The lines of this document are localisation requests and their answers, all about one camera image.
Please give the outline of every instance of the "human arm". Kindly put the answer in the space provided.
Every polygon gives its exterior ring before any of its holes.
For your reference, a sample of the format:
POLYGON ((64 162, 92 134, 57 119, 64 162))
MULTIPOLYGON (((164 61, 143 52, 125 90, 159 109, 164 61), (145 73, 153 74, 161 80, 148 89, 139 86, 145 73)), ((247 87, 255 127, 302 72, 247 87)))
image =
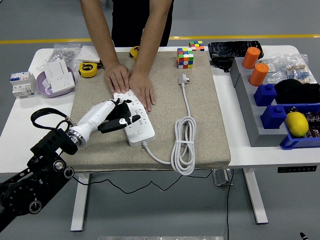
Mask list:
POLYGON ((172 0, 150 0, 150 14, 145 25, 139 54, 135 61, 129 86, 148 112, 156 104, 152 83, 148 78, 167 22, 172 0))
POLYGON ((104 78, 111 92, 129 90, 128 68, 120 64, 100 0, 80 0, 83 17, 93 45, 105 67, 104 78))

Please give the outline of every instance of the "black cloth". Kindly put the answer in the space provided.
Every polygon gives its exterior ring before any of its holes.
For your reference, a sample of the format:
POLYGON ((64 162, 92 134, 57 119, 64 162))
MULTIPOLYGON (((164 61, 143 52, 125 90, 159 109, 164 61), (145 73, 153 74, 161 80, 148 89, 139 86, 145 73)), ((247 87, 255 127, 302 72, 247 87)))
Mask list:
MULTIPOLYGON (((111 37, 115 47, 135 47, 140 45, 143 29, 150 11, 149 0, 112 0, 111 37)), ((174 0, 172 0, 160 47, 166 47, 169 41, 174 0)))
POLYGON ((315 104, 320 103, 320 85, 301 83, 295 79, 286 79, 274 85, 275 101, 278 104, 315 104))

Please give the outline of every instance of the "orange cylinder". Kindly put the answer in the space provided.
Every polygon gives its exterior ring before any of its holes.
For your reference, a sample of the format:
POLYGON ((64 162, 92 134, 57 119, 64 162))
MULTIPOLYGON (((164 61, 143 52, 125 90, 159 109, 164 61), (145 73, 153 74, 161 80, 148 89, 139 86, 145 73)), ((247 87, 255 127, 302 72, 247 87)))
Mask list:
POLYGON ((246 69, 253 69, 255 67, 256 62, 258 61, 260 52, 261 51, 257 47, 249 47, 245 53, 242 66, 246 69))
POLYGON ((255 87, 260 86, 264 82, 268 71, 269 67, 267 64, 258 63, 254 67, 254 70, 249 79, 249 83, 255 87))

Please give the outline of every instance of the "human hand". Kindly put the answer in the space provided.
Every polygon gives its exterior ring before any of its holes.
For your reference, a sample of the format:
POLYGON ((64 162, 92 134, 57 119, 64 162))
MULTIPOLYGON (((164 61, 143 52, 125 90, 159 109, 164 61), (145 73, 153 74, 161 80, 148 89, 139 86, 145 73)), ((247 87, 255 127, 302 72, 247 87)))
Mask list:
POLYGON ((147 112, 151 112, 151 106, 156 104, 152 83, 148 76, 132 74, 129 77, 130 89, 140 100, 147 112))
POLYGON ((125 94, 129 91, 129 69, 120 63, 105 66, 104 79, 106 80, 110 91, 114 94, 125 94))

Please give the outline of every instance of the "yellow tape measure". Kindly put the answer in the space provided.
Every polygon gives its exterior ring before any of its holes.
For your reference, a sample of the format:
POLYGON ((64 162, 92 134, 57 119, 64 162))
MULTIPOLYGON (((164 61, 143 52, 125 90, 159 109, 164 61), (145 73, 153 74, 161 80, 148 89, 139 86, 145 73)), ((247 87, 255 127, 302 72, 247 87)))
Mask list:
POLYGON ((130 58, 132 58, 133 60, 136 60, 138 57, 138 52, 139 52, 139 46, 134 46, 133 48, 131 48, 130 58))
POLYGON ((79 74, 84 78, 92 78, 98 73, 98 64, 94 62, 83 62, 79 66, 79 74))

